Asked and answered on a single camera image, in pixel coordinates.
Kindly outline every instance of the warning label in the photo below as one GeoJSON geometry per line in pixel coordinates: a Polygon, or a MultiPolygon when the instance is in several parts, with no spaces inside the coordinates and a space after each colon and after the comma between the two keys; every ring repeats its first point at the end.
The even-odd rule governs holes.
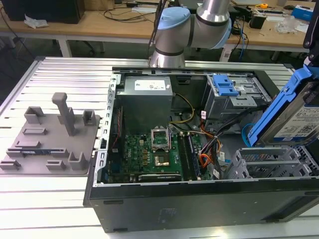
{"type": "Polygon", "coordinates": [[[275,138],[307,137],[318,126],[319,107],[303,107],[275,135],[275,138]]]}
{"type": "Polygon", "coordinates": [[[165,91],[164,80],[137,80],[135,81],[136,91],[165,91]]]}

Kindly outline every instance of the aluminum extrusion table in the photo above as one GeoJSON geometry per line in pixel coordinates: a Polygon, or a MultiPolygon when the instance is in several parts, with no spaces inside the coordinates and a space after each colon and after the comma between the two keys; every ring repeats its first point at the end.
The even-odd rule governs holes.
{"type": "MultiPolygon", "coordinates": [[[[92,109],[103,116],[113,66],[146,67],[147,62],[49,57],[35,61],[0,107],[0,158],[23,126],[23,113],[28,106],[41,106],[45,113],[58,113],[51,102],[54,92],[68,94],[68,105],[75,114],[92,109]]],[[[276,64],[188,61],[186,66],[265,70],[279,89],[292,74],[292,70],[276,64]]],[[[284,224],[105,234],[94,210],[82,206],[86,180],[86,176],[0,177],[0,238],[319,238],[319,206],[284,224]]]]}

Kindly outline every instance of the motherboard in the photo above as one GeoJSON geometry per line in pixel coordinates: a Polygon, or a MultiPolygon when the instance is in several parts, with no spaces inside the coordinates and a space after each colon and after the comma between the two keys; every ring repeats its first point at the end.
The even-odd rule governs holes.
{"type": "Polygon", "coordinates": [[[113,161],[108,173],[109,183],[148,181],[182,181],[196,179],[198,152],[202,145],[198,134],[157,135],[155,144],[169,145],[168,150],[154,150],[151,134],[125,135],[123,158],[113,161]]]}

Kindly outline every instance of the floor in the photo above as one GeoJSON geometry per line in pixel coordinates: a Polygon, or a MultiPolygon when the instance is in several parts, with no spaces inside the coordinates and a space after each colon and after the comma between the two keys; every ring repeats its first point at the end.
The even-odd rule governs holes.
{"type": "MultiPolygon", "coordinates": [[[[18,39],[15,39],[15,41],[15,49],[5,47],[0,50],[0,104],[6,99],[32,63],[32,57],[21,45],[20,41],[18,39]]],[[[22,39],[22,41],[25,41],[25,45],[35,56],[61,56],[59,45],[55,44],[52,40],[22,39]]],[[[73,57],[127,59],[145,59],[146,57],[146,44],[106,42],[106,52],[101,53],[100,43],[90,43],[96,50],[94,56],[91,55],[90,48],[86,46],[84,42],[71,41],[70,47],[73,57]]],[[[230,61],[239,62],[240,52],[241,49],[234,50],[230,57],[230,61]]],[[[274,63],[271,60],[272,54],[272,51],[245,50],[242,62],[274,63]]],[[[192,57],[190,55],[190,48],[185,50],[186,60],[219,61],[220,55],[221,49],[201,49],[201,51],[195,52],[195,55],[192,57]]],[[[303,65],[304,58],[304,54],[281,53],[276,63],[290,63],[295,68],[300,68],[303,65]]]]}

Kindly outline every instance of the blue drive bracket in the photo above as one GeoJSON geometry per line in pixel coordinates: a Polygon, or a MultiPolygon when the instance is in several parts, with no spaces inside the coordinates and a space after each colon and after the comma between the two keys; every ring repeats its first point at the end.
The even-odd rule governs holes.
{"type": "Polygon", "coordinates": [[[235,90],[233,82],[226,75],[213,75],[213,84],[218,90],[220,96],[238,96],[239,92],[235,90]]]}
{"type": "Polygon", "coordinates": [[[318,67],[308,67],[304,65],[303,68],[300,68],[295,71],[291,76],[287,84],[281,89],[277,97],[263,113],[258,122],[252,127],[248,133],[248,139],[252,146],[258,141],[261,136],[262,131],[270,125],[270,122],[276,116],[276,113],[286,104],[291,103],[297,93],[295,92],[297,86],[305,79],[308,78],[318,78],[319,68],[318,67]]]}

